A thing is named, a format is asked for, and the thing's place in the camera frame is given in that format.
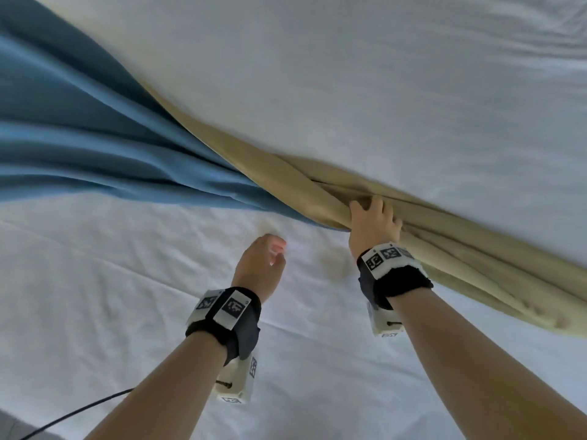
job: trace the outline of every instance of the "blue blanket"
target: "blue blanket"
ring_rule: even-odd
[[[0,0],[0,200],[75,192],[310,222],[187,132],[34,0]]]

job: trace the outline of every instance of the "white bed sheet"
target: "white bed sheet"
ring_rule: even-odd
[[[587,0],[40,0],[260,147],[587,266]]]
[[[376,339],[347,234],[275,214],[99,195],[0,205],[0,409],[42,425],[136,385],[258,235],[288,241],[264,308],[253,401],[211,401],[198,439],[458,439],[405,334]],[[441,296],[587,412],[587,340]],[[81,439],[106,403],[56,425]]]

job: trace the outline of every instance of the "hand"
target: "hand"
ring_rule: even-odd
[[[349,249],[355,260],[378,244],[399,244],[401,219],[393,219],[393,208],[381,196],[373,196],[367,211],[356,200],[350,203]]]
[[[255,239],[242,254],[232,278],[231,287],[244,287],[255,292],[261,303],[267,301],[281,280],[286,242],[279,236],[266,234]]]

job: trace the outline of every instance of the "wristband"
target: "wristband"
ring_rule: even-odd
[[[203,330],[227,348],[224,365],[246,359],[257,345],[260,299],[248,288],[209,290],[187,320],[186,337]]]
[[[359,284],[374,309],[392,310],[387,298],[415,288],[432,288],[422,265],[405,248],[388,242],[364,251],[357,259]]]

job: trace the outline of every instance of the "forearm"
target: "forearm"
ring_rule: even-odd
[[[226,357],[213,335],[190,335],[86,440],[189,439]]]
[[[468,439],[585,438],[587,416],[429,288],[389,298]]]

